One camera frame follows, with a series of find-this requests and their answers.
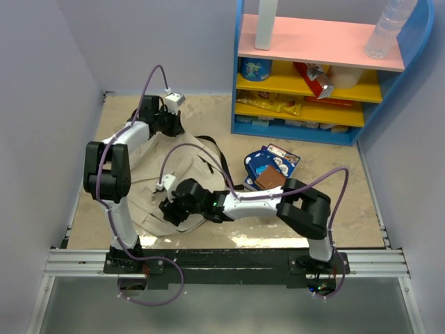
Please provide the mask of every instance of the gray floor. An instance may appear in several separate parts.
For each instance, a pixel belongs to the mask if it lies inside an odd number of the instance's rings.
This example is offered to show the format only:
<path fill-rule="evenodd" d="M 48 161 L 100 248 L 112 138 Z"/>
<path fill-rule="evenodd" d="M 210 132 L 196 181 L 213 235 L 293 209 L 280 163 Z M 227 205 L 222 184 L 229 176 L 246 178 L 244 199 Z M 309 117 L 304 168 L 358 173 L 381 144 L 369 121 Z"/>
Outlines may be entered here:
<path fill-rule="evenodd" d="M 141 298 L 164 300 L 176 288 Z M 115 278 L 57 278 L 41 333 L 413 333 L 396 278 L 347 279 L 326 303 L 306 289 L 264 285 L 187 285 L 161 307 L 117 294 Z"/>

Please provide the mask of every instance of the blue container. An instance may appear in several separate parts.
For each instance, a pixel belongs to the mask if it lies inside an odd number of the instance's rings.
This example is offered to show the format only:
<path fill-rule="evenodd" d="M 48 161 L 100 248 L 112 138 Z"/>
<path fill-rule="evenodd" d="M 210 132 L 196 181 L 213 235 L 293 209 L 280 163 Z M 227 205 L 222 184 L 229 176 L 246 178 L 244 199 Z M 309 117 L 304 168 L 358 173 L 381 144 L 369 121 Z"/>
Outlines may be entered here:
<path fill-rule="evenodd" d="M 269 78 L 272 70 L 270 59 L 241 58 L 240 73 L 249 81 L 263 81 Z"/>

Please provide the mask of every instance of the yellow package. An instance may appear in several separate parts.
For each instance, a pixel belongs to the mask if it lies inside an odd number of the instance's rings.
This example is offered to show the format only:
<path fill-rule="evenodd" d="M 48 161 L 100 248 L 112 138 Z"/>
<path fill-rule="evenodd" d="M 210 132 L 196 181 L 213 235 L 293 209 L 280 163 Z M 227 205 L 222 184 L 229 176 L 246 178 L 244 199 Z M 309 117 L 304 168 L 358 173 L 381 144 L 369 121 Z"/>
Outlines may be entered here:
<path fill-rule="evenodd" d="M 269 111 L 291 113 L 292 115 L 298 116 L 302 97 L 281 93 L 239 90 L 236 94 L 236 101 Z"/>

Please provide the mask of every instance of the black strap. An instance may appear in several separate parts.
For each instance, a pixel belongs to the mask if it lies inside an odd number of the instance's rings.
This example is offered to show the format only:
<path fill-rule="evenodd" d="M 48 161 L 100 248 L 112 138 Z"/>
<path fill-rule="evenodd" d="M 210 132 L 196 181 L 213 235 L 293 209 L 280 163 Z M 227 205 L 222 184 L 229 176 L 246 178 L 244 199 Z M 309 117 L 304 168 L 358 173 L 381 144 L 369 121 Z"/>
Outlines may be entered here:
<path fill-rule="evenodd" d="M 219 151 L 219 153 L 220 153 L 220 160 L 221 160 L 221 167 L 222 167 L 222 170 L 224 171 L 224 173 L 226 173 L 226 175 L 227 175 L 228 178 L 230 179 L 230 182 L 231 182 L 232 184 L 234 184 L 234 181 L 233 181 L 233 179 L 232 179 L 232 176 L 230 175 L 229 165 L 227 164 L 227 160 L 226 160 L 226 158 L 225 158 L 225 156 L 224 156 L 223 151 L 221 151 L 221 149 L 218 147 L 218 144 L 216 143 L 215 139 L 211 138 L 210 136 L 197 136 L 196 138 L 198 138 L 198 139 L 204 139 L 205 141 L 209 141 L 209 142 L 213 143 L 213 144 L 216 146 L 216 148 L 218 149 L 218 151 Z M 235 190 L 244 190 L 244 186 L 243 186 L 242 184 L 237 184 L 237 185 L 234 184 L 234 189 L 235 189 Z"/>

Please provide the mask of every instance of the yellow shelf board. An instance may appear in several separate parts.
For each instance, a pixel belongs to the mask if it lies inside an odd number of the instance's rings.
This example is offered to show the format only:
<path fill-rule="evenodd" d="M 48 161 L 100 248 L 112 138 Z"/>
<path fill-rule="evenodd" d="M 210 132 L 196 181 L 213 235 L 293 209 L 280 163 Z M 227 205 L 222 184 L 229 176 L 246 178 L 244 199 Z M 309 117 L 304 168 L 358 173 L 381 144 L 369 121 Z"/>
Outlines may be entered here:
<path fill-rule="evenodd" d="M 359 102 L 355 103 L 354 106 L 350 108 L 304 102 L 300 108 L 300 114 L 298 116 L 291 115 L 290 113 L 277 113 L 260 109 L 255 106 L 248 106 L 247 104 L 236 103 L 235 114 L 348 125 L 350 127 L 364 126 L 362 105 Z"/>
<path fill-rule="evenodd" d="M 328 65 L 323 66 L 327 72 Z M 314 96 L 291 61 L 273 61 L 270 77 L 264 81 L 248 81 L 238 73 L 237 89 Z M 381 103 L 382 93 L 375 70 L 365 70 L 359 83 L 351 89 L 334 89 L 331 98 Z"/>

